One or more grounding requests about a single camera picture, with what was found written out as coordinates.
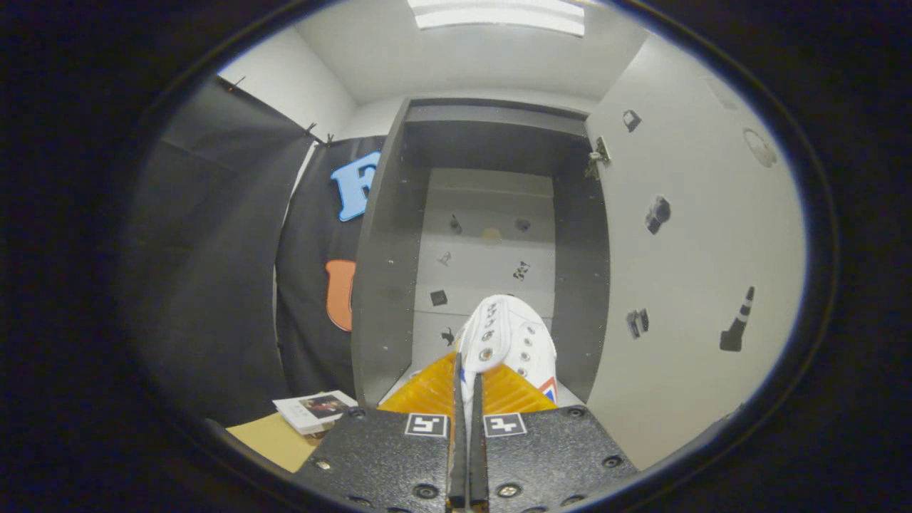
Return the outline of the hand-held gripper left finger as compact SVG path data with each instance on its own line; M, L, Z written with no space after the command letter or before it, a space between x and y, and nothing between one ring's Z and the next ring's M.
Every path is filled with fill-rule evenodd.
M450 353L378 407L344 413L294 478L345 507L460 512L467 467L460 363Z

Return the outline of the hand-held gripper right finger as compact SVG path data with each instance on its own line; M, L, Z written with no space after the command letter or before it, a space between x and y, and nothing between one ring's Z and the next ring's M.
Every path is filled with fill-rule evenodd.
M527 397L508 367L467 383L470 511L556 512L638 473L586 406Z

